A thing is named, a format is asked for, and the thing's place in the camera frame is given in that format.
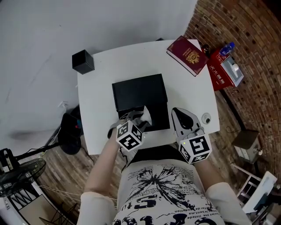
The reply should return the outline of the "white paper sheet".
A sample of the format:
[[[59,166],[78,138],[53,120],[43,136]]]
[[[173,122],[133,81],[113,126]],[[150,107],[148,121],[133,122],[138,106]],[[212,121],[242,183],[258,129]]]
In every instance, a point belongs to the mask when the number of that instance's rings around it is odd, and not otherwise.
[[[195,39],[188,39],[188,41],[191,42],[194,46],[196,46],[200,51],[202,51],[198,40],[195,40]]]

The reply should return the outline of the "blue water bottle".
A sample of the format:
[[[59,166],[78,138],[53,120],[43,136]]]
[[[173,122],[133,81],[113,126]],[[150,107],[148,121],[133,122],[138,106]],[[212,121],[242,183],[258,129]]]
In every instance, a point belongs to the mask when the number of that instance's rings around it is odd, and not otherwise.
[[[222,56],[226,56],[226,55],[229,54],[231,51],[233,51],[234,47],[235,47],[234,42],[230,42],[230,43],[226,44],[224,47],[222,47],[221,50],[219,51],[219,53],[220,53]]]

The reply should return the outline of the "person's right forearm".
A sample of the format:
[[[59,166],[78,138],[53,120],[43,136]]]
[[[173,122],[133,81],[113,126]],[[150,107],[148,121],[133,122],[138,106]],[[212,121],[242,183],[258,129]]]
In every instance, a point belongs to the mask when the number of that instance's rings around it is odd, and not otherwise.
[[[212,185],[224,182],[224,179],[209,159],[196,162],[194,166],[205,191]]]

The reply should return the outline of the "dark red hardcover book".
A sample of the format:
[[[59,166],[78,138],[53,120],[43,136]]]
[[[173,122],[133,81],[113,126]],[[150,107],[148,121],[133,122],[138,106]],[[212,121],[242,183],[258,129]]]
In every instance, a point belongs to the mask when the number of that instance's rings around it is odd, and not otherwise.
[[[167,54],[196,77],[209,60],[206,55],[184,36],[178,37],[168,48]]]

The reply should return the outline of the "person's left forearm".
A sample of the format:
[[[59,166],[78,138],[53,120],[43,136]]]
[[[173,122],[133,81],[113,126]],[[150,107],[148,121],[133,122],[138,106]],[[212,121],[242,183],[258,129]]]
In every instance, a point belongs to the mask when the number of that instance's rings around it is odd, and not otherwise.
[[[114,128],[90,172],[84,192],[96,192],[104,196],[109,194],[115,160],[120,148],[116,142],[116,133],[117,129]]]

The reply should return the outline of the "black shorts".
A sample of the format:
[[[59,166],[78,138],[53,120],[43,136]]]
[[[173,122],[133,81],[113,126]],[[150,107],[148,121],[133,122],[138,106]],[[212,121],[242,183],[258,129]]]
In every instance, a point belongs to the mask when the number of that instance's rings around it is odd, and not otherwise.
[[[186,162],[182,154],[171,145],[162,145],[148,149],[139,149],[130,164],[148,160],[179,160]]]

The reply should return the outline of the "black bag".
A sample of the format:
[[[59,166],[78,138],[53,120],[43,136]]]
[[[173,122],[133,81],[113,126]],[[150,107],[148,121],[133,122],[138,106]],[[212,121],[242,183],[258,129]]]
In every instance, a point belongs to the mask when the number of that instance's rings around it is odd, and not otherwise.
[[[82,133],[82,121],[69,113],[65,113],[58,133],[58,142],[64,153],[75,155],[79,152]]]

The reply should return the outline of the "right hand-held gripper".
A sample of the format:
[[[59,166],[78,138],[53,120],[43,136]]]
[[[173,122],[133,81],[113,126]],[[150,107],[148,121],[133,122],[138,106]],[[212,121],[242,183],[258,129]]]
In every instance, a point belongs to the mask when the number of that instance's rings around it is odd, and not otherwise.
[[[198,117],[188,110],[174,107],[171,112],[178,151],[188,164],[205,160],[212,152],[209,135]]]

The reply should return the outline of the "black floor fan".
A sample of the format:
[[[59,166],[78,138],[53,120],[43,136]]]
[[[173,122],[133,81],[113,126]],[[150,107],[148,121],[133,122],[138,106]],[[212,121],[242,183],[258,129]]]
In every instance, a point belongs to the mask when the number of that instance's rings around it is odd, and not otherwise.
[[[0,175],[0,197],[11,196],[29,187],[45,170],[46,161],[33,159]]]

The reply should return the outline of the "white shelf unit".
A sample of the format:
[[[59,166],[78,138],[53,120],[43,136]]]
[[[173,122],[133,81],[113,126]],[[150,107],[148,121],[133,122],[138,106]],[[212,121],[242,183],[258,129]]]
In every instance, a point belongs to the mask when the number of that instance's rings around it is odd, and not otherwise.
[[[31,191],[23,189],[5,200],[25,225],[46,225],[55,218],[57,212],[42,189],[34,184]]]

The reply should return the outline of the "white metal rack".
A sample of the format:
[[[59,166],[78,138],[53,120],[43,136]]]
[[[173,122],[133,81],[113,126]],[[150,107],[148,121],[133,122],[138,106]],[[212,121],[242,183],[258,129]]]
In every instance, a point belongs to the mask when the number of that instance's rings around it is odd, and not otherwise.
[[[237,193],[243,211],[246,214],[256,212],[259,201],[270,194],[277,178],[269,171],[266,171],[264,176],[259,178],[234,163],[231,165],[248,175],[246,182]]]

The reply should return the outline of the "small black cube box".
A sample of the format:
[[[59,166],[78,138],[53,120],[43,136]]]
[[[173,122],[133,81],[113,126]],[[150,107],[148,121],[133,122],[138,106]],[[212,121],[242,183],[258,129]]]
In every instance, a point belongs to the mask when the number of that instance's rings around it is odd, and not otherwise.
[[[72,55],[72,68],[82,75],[94,71],[94,59],[86,50],[82,50]]]

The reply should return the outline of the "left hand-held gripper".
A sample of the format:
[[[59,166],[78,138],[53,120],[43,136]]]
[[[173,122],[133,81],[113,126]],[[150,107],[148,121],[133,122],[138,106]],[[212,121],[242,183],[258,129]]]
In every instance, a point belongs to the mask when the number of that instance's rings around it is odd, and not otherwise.
[[[134,118],[140,118],[143,113],[143,111],[125,113],[118,122],[110,126],[108,138],[112,137],[112,132],[116,129],[115,140],[122,148],[128,152],[139,148],[144,141],[143,132],[151,125],[148,121],[142,121],[136,126],[132,121]]]

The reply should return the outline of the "white cloth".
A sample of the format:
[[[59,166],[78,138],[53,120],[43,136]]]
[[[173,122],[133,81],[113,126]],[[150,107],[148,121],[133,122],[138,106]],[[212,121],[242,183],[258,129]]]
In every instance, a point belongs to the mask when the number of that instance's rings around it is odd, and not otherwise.
[[[138,114],[133,116],[133,122],[138,127],[143,127],[144,125],[147,127],[152,126],[152,118],[146,106],[144,106],[143,111],[140,111]]]

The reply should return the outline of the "red cardboard box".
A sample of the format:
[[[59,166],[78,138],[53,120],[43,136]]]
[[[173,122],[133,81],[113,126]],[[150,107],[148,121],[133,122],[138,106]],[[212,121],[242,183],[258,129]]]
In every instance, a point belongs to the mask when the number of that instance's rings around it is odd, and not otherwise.
[[[234,87],[234,82],[221,65],[227,59],[227,56],[222,56],[219,48],[217,48],[211,53],[207,62],[214,91],[219,91],[227,87]]]

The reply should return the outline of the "white printed t-shirt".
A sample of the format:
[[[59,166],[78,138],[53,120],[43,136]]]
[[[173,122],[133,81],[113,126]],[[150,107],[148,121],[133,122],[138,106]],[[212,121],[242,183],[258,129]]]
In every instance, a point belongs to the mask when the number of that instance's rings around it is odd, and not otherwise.
[[[77,225],[250,225],[225,183],[203,188],[193,165],[179,160],[130,164],[121,175],[117,204],[104,195],[81,195]]]

